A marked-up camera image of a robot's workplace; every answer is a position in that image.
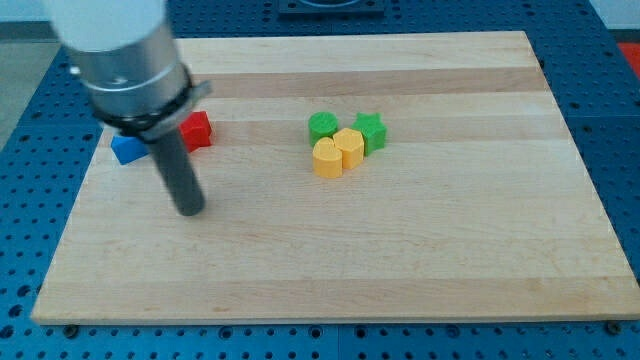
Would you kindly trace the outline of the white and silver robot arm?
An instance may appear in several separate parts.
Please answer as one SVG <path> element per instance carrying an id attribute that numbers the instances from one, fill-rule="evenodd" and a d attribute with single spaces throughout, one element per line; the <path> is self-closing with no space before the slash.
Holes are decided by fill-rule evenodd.
<path id="1" fill-rule="evenodd" d="M 153 142 L 211 92 L 183 63 L 165 0 L 46 0 L 44 7 L 95 116 L 122 135 Z"/>

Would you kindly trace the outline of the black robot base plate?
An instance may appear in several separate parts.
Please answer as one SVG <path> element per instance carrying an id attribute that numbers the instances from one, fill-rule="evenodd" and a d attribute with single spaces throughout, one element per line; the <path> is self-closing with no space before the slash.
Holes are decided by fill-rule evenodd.
<path id="1" fill-rule="evenodd" d="M 380 14 L 385 0 L 278 0 L 280 15 Z"/>

